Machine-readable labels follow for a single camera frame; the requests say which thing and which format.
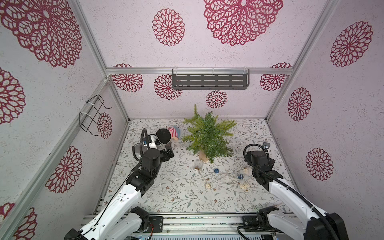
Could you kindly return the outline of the string lights with rattan balls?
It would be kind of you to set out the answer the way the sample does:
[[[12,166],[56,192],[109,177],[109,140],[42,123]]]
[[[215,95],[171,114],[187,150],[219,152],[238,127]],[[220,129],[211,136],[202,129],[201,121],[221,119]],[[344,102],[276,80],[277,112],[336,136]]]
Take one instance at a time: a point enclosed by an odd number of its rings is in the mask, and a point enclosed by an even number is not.
[[[245,164],[230,161],[204,163],[195,168],[194,180],[202,182],[202,186],[212,191],[235,190],[249,191],[256,182],[251,177],[251,169]]]

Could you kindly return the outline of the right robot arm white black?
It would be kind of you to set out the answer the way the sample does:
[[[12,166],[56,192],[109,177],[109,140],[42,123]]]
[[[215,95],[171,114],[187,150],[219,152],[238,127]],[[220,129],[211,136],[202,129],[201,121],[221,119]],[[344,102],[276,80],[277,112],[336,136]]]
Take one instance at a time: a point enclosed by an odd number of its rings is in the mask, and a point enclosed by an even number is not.
[[[284,177],[273,169],[275,160],[268,150],[249,151],[244,148],[245,162],[252,167],[252,175],[266,191],[279,198],[289,211],[275,206],[256,213],[256,224],[248,228],[256,231],[281,232],[294,240],[347,240],[349,238],[345,222],[336,213],[311,203],[291,187]]]

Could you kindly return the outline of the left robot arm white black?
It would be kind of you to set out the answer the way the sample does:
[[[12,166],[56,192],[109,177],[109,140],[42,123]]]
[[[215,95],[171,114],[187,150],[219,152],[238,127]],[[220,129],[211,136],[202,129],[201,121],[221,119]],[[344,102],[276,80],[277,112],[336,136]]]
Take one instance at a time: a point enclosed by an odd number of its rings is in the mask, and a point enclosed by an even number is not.
[[[124,240],[134,232],[154,230],[150,214],[135,206],[154,184],[163,162],[174,157],[172,149],[148,149],[141,154],[126,181],[107,206],[80,230],[71,229],[65,240]]]

